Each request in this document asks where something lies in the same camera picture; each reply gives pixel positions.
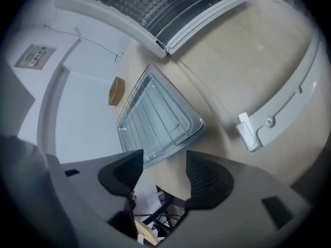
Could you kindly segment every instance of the screw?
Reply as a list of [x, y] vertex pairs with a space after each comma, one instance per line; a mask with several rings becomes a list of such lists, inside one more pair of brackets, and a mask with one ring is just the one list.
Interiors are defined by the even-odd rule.
[[275, 125], [275, 121], [273, 118], [267, 118], [265, 120], [265, 125], [268, 127], [268, 128], [272, 128], [274, 125]]

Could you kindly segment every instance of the black foam pad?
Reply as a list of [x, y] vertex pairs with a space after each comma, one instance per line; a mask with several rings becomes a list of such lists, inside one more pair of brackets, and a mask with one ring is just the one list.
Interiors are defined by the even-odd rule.
[[131, 199], [131, 192], [143, 172], [143, 156], [144, 150], [137, 150], [106, 165], [99, 171], [99, 182], [113, 195]]
[[186, 152], [186, 175], [191, 184], [192, 198], [186, 209], [212, 209], [232, 192], [234, 178], [223, 166], [194, 151]]

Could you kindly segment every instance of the black cable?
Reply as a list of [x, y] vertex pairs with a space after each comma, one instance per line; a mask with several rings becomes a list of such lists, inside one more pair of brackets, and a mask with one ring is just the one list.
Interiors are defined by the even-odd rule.
[[162, 222], [162, 224], [165, 224], [165, 223], [167, 223], [167, 225], [169, 226], [168, 221], [164, 221], [164, 222]]
[[50, 26], [47, 26], [47, 25], [45, 25], [45, 24], [43, 24], [43, 26], [49, 28], [49, 29], [52, 30], [52, 31], [59, 32], [59, 33], [71, 34], [71, 35], [74, 35], [74, 36], [76, 36], [76, 37], [79, 37], [79, 38], [85, 39], [85, 40], [87, 40], [87, 41], [89, 41], [89, 42], [92, 42], [92, 43], [94, 43], [94, 44], [97, 44], [97, 45], [99, 45], [100, 47], [104, 48], [106, 51], [109, 51], [110, 53], [116, 55], [116, 57], [115, 57], [115, 61], [116, 61], [116, 58], [117, 58], [117, 57], [119, 57], [119, 58], [122, 59], [122, 57], [118, 56], [116, 53], [112, 52], [111, 50], [108, 50], [106, 47], [102, 46], [101, 44], [96, 43], [96, 42], [94, 42], [94, 41], [92, 41], [92, 40], [86, 39], [86, 38], [84, 38], [84, 37], [82, 37], [82, 36], [80, 36], [80, 35], [78, 35], [78, 34], [71, 33], [71, 32], [67, 32], [67, 31], [56, 30], [56, 29], [53, 29], [53, 28], [51, 28]]
[[133, 216], [135, 217], [147, 217], [147, 216], [165, 216], [165, 217], [171, 217], [171, 216], [178, 216], [178, 217], [182, 217], [180, 215], [177, 215], [177, 214], [134, 214]]
[[179, 221], [179, 219], [176, 219], [176, 218], [174, 218], [174, 217], [170, 217], [170, 218], [173, 219], [173, 220]]

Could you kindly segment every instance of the wooden board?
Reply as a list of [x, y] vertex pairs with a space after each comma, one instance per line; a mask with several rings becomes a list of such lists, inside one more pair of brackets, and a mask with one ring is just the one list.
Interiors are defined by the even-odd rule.
[[[148, 64], [154, 63], [200, 114], [206, 133], [187, 149], [258, 166], [286, 184], [316, 160], [331, 129], [331, 68], [327, 57], [318, 85], [301, 115], [277, 139], [247, 151], [235, 126], [287, 81], [311, 39], [312, 26], [280, 0], [252, 0], [198, 33], [175, 56], [158, 59], [133, 41], [119, 77], [126, 92], [116, 114]], [[165, 191], [190, 198], [186, 150], [144, 170]]]
[[136, 225], [138, 234], [141, 234], [152, 245], [156, 246], [159, 243], [159, 239], [146, 224], [138, 220], [134, 220], [134, 224]]

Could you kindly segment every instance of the white plastic frame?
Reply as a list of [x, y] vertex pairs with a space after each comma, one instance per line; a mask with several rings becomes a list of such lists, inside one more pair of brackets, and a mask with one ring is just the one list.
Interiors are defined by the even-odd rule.
[[316, 28], [304, 58], [283, 87], [250, 117], [240, 114], [237, 130], [251, 152], [278, 137], [301, 113], [320, 78], [325, 42]]
[[209, 7], [207, 10], [203, 11], [201, 14], [187, 23], [175, 36], [173, 36], [165, 46], [166, 50], [170, 54], [175, 53], [186, 41], [188, 41], [204, 26], [230, 9], [246, 1], [248, 0], [222, 0]]
[[162, 43], [138, 22], [120, 13], [117, 9], [104, 5], [102, 2], [95, 0], [54, 0], [54, 6], [111, 25], [144, 45], [159, 58], [164, 58], [168, 52], [170, 54], [176, 52], [187, 40], [212, 20], [245, 1], [247, 0], [222, 0], [218, 2], [185, 25], [164, 48]]

